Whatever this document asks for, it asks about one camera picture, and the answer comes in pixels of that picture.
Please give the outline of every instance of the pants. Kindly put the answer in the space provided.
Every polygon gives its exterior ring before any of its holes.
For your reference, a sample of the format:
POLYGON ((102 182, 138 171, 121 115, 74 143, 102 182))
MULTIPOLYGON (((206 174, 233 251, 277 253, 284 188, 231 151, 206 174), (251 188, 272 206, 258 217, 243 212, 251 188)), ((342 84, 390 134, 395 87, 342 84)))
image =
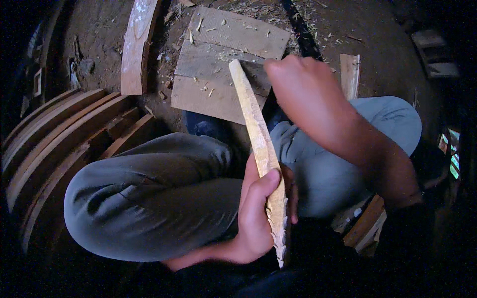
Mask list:
MULTIPOLYGON (((351 101, 408 155, 421 135, 414 108, 385 96, 351 101)), ((295 173, 299 215, 328 217, 365 191, 359 170, 288 122, 271 132, 279 161, 295 173)), ((208 136, 173 133, 94 162, 71 180, 65 223, 94 254, 125 261, 179 257, 220 237, 234 222, 242 180, 226 178, 229 147, 208 136)))

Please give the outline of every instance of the stack of wooden planks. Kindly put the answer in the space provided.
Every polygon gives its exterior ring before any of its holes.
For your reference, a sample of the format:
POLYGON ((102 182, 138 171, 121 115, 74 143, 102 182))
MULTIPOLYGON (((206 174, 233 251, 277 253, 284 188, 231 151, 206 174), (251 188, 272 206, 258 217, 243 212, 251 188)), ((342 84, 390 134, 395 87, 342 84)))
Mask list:
POLYGON ((2 186, 23 251, 48 259, 64 233, 64 193, 84 166, 154 138, 155 118, 128 95, 67 91, 26 117, 2 144, 2 186))

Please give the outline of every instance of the wood shaving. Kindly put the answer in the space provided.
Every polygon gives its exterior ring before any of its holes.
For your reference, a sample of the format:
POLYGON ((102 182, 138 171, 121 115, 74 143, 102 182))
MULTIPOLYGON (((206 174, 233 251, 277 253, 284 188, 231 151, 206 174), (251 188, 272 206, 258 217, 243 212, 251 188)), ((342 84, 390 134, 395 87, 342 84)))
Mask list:
POLYGON ((199 32, 200 30, 200 26, 202 25, 202 21, 204 20, 204 18, 200 18, 199 20, 199 24, 197 25, 197 28, 196 28, 196 31, 199 32))

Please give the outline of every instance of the wooden stick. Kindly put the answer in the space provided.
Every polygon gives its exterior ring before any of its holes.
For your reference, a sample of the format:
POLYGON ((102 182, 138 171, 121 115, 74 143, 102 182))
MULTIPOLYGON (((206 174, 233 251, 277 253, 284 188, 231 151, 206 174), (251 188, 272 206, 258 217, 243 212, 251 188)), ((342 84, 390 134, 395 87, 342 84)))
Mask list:
MULTIPOLYGON (((249 132, 252 149, 255 154, 255 161, 259 170, 259 176, 263 177, 271 169, 280 169, 275 149, 271 142, 265 120, 263 119, 255 94, 253 93, 247 76, 245 75, 240 62, 234 59, 229 65, 232 80, 237 90, 240 106, 249 132)), ((287 228, 287 207, 288 199, 285 196, 285 183, 283 176, 278 188, 267 199, 267 216, 271 226, 271 235, 277 251, 278 265, 282 268, 286 258, 286 228, 287 228)))
POLYGON ((358 97, 360 56, 341 54, 340 64, 341 88, 346 100, 350 101, 358 97))

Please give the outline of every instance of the plank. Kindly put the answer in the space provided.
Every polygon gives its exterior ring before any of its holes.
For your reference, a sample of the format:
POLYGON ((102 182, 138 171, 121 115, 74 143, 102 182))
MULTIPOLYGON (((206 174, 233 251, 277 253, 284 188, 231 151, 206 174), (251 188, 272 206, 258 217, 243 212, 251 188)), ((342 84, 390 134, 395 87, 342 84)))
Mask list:
POLYGON ((117 140, 123 132, 130 126, 132 126, 140 118, 139 108, 133 108, 121 116, 114 118, 107 126, 106 130, 108 135, 113 139, 117 140))
POLYGON ((153 115, 147 114, 143 116, 133 126, 127 129, 120 138, 115 140, 99 159, 112 157, 152 140, 154 124, 155 119, 153 115))
POLYGON ((119 113, 130 108, 131 101, 127 95, 117 97, 94 111, 88 113, 73 125, 65 129, 28 165, 26 171, 17 171, 6 190, 9 212, 20 213, 29 202, 35 188, 42 185, 44 177, 62 160, 78 143, 88 138, 98 127, 105 126, 119 113))
MULTIPOLYGON (((247 124, 247 131, 255 154, 259 176, 263 177, 271 169, 280 169, 280 164, 278 163, 278 158, 275 154, 275 149, 273 148, 262 112, 240 62, 233 60, 228 67, 232 74, 240 106, 247 124)), ((287 253, 287 201, 288 199, 285 196, 285 183, 282 176, 278 188, 268 197, 266 208, 280 268, 285 265, 288 259, 285 257, 287 253)))
POLYGON ((346 100, 358 98, 360 56, 340 55, 341 88, 346 100))
POLYGON ((250 83, 254 93, 267 97, 271 89, 271 83, 263 69, 262 64, 265 59, 220 45, 199 41, 191 45, 189 41, 184 41, 174 75, 196 77, 199 80, 215 81, 222 83, 224 86, 230 86, 232 77, 228 71, 228 64, 233 59, 261 64, 259 67, 254 67, 255 63, 247 63, 245 71, 250 72, 250 78, 253 76, 253 81, 250 83))
MULTIPOLYGON (((267 98, 256 95, 260 110, 267 98)), ((194 81, 193 78, 175 76, 171 107, 192 111, 245 125, 235 88, 216 81, 194 81), (201 91, 207 83, 207 90, 201 91)))
POLYGON ((380 196, 375 195, 356 224, 343 238, 344 244, 349 247, 356 247, 356 245, 372 229, 383 211, 384 200, 380 196))
POLYGON ((106 129, 101 129, 66 157, 41 186, 21 225, 20 241, 24 253, 28 252, 31 243, 36 251, 46 250, 49 231, 56 227, 54 220, 63 214, 64 194, 71 179, 111 143, 106 129))
POLYGON ((103 104, 113 100, 114 98, 118 97, 120 94, 118 92, 114 92, 110 95, 105 96, 104 98, 90 104, 86 108, 82 109, 78 113, 74 114, 63 123, 58 125, 55 129, 53 129, 46 137, 44 137, 33 150, 31 150, 28 155, 25 157, 21 165, 18 167, 17 172, 23 173, 27 170, 28 166, 35 161, 38 155, 50 144, 57 136, 59 136, 63 131, 65 131, 68 127, 73 125, 75 122, 86 116, 88 113, 94 111, 98 107, 102 106, 103 104))
POLYGON ((192 31, 194 41, 217 44, 273 59, 282 58, 290 38, 290 32, 266 22, 229 11, 201 6, 194 11, 188 29, 192 31), (203 18, 202 27, 197 32, 196 28, 200 18, 203 18), (226 21, 225 25, 221 25, 223 20, 226 21))
POLYGON ((105 95, 106 91, 103 89, 86 92, 64 103, 59 109, 38 122, 36 127, 23 138, 22 142, 15 144, 12 152, 7 152, 5 157, 2 158, 2 179, 8 181, 11 178, 23 159, 48 132, 61 125, 66 118, 75 115, 105 95))
POLYGON ((72 89, 68 90, 64 93, 61 93, 60 95, 56 96, 55 98, 51 99, 47 103, 41 105, 38 107, 35 111, 33 111, 31 114, 26 116, 7 136, 7 138, 3 141, 1 148, 2 151, 4 151, 10 143, 13 141, 13 139, 36 117, 40 116, 43 112, 45 112, 48 108, 52 107, 53 105, 59 103, 60 101, 67 99, 70 96, 73 96, 79 92, 79 89, 72 89))
POLYGON ((162 0, 135 0, 126 34, 121 65, 121 94, 146 92, 147 58, 162 0))

